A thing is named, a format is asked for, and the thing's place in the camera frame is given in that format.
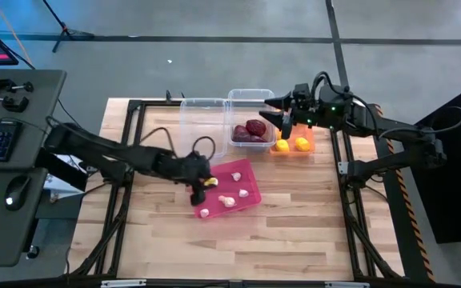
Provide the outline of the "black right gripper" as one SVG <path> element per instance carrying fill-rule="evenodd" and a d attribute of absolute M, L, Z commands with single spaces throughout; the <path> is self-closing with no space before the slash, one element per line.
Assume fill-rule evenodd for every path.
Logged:
<path fill-rule="evenodd" d="M 277 110 L 291 108 L 290 115 L 284 114 L 283 111 L 266 110 L 259 111 L 259 115 L 279 129 L 281 139 L 287 140 L 291 136 L 293 124 L 341 130 L 346 113 L 350 111 L 351 102 L 349 86 L 323 85 L 319 90 L 319 97 L 316 98 L 307 84 L 297 84 L 292 92 L 264 101 Z"/>

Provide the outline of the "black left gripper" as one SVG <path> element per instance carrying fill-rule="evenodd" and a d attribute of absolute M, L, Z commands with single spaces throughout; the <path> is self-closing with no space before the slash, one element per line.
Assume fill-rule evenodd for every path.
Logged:
<path fill-rule="evenodd" d="M 189 153 L 184 158 L 174 160 L 172 178 L 191 186 L 190 204 L 199 206 L 206 200 L 206 187 L 203 183 L 209 178 L 214 178 L 214 175 L 210 171 L 210 163 L 206 156 Z"/>

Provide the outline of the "clear plastic bin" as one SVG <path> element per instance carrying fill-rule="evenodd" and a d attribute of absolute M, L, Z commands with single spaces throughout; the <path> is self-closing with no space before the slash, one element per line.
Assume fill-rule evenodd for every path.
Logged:
<path fill-rule="evenodd" d="M 226 155 L 228 104 L 222 98 L 185 98 L 179 111 L 178 152 L 185 156 L 195 149 L 217 162 Z"/>
<path fill-rule="evenodd" d="M 275 127 L 265 118 L 259 115 L 259 111 L 273 111 L 274 109 L 264 101 L 273 98 L 275 94 L 267 89 L 233 89 L 227 96 L 226 126 L 228 128 L 228 142 L 236 148 L 243 148 L 253 151 L 269 150 L 277 140 Z M 235 126 L 246 127 L 247 120 L 258 119 L 267 126 L 267 132 L 262 136 L 267 142 L 233 142 L 231 140 Z"/>

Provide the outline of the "orange plastic bin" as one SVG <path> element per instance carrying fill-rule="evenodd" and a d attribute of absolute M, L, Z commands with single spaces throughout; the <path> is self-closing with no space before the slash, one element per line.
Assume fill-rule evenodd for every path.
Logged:
<path fill-rule="evenodd" d="M 308 152 L 301 152 L 295 148 L 295 139 L 296 138 L 305 138 L 311 144 L 311 150 Z M 275 149 L 275 143 L 270 148 L 270 154 L 274 156 L 293 156 L 293 157 L 302 157 L 307 156 L 315 151 L 315 137 L 313 135 L 312 129 L 307 128 L 306 126 L 297 125 L 292 128 L 291 136 L 287 139 L 290 147 L 289 152 L 278 152 Z"/>

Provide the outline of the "pink plastic bin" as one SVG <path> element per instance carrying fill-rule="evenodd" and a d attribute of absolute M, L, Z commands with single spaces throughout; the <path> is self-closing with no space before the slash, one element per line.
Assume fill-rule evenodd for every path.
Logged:
<path fill-rule="evenodd" d="M 206 200 L 203 204 L 194 207 L 196 218 L 201 218 L 199 212 L 202 209 L 208 209 L 210 213 L 206 218 L 201 219 L 216 218 L 257 206 L 262 201 L 262 195 L 251 162 L 248 159 L 212 166 L 210 171 L 218 179 L 218 185 L 206 191 Z M 239 172 L 242 175 L 237 182 L 231 176 L 234 172 Z M 247 190 L 249 196 L 240 198 L 239 191 L 241 189 Z M 220 195 L 234 198 L 236 205 L 230 208 L 225 207 L 218 200 Z"/>

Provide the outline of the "yellow black hazard strip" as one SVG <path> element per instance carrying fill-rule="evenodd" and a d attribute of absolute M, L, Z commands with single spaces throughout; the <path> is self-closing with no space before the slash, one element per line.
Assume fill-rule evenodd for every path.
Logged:
<path fill-rule="evenodd" d="M 402 171 L 400 169 L 388 170 L 383 175 L 383 185 L 405 276 L 417 282 L 435 283 L 430 259 L 423 243 Z"/>

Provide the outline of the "black computer mouse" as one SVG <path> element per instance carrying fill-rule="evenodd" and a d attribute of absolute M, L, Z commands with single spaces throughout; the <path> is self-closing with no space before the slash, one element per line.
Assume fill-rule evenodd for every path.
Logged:
<path fill-rule="evenodd" d="M 21 174 L 13 178 L 5 192 L 5 207 L 10 211 L 19 210 L 26 201 L 26 194 L 31 177 Z"/>

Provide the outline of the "black floor mat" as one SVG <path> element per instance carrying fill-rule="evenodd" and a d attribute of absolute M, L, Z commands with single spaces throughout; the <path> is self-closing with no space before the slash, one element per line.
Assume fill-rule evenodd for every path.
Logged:
<path fill-rule="evenodd" d="M 461 119 L 461 94 L 419 122 L 436 130 Z M 447 163 L 440 168 L 411 170 L 437 243 L 461 242 L 461 126 L 437 135 Z"/>

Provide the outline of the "grey desk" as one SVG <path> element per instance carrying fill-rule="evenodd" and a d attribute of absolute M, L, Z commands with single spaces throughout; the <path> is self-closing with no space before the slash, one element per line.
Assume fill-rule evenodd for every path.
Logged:
<path fill-rule="evenodd" d="M 27 246 L 26 240 L 46 180 L 47 169 L 42 163 L 44 131 L 49 129 L 46 117 L 51 116 L 66 80 L 64 70 L 0 69 L 0 79 L 21 85 L 31 82 L 32 93 L 19 91 L 17 96 L 30 100 L 22 113 L 9 112 L 0 106 L 0 120 L 19 119 L 22 128 L 7 162 L 0 162 L 0 266 L 14 266 Z M 19 176 L 29 179 L 24 203 L 18 210 L 6 208 L 6 190 Z"/>

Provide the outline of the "black tripod stand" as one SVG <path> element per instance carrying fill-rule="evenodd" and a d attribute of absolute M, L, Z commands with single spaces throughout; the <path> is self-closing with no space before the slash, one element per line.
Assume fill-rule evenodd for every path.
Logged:
<path fill-rule="evenodd" d="M 69 41 L 83 40 L 83 39 L 91 40 L 95 37 L 95 35 L 92 33 L 69 28 L 67 24 L 64 21 L 62 21 L 60 17 L 54 12 L 53 8 L 50 6 L 47 0 L 42 0 L 42 3 L 46 6 L 50 14 L 53 16 L 54 20 L 57 22 L 57 24 L 61 28 L 61 32 L 52 49 L 53 53 L 56 53 L 58 51 L 60 44 L 62 42 L 66 42 L 67 40 Z"/>

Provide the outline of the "black clamp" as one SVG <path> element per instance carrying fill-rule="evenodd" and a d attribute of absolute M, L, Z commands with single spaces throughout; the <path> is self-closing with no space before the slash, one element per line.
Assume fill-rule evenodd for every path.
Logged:
<path fill-rule="evenodd" d="M 0 92 L 6 91 L 16 93 L 18 90 L 24 90 L 26 92 L 33 92 L 34 86 L 31 82 L 25 82 L 18 86 L 15 82 L 10 79 L 0 79 Z"/>
<path fill-rule="evenodd" d="M 9 111 L 15 113 L 22 113 L 29 104 L 29 99 L 27 97 L 14 98 L 11 96 L 5 96 L 0 98 L 0 103 L 2 107 Z"/>

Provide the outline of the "silver frame bracket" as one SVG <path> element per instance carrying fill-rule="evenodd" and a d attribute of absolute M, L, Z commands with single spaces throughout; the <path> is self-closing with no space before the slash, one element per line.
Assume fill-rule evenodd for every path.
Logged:
<path fill-rule="evenodd" d="M 100 288 L 133 288 L 146 286 L 147 280 L 144 278 L 139 279 L 114 279 L 105 280 L 101 282 Z"/>
<path fill-rule="evenodd" d="M 325 288 L 370 288 L 366 282 L 325 282 Z"/>

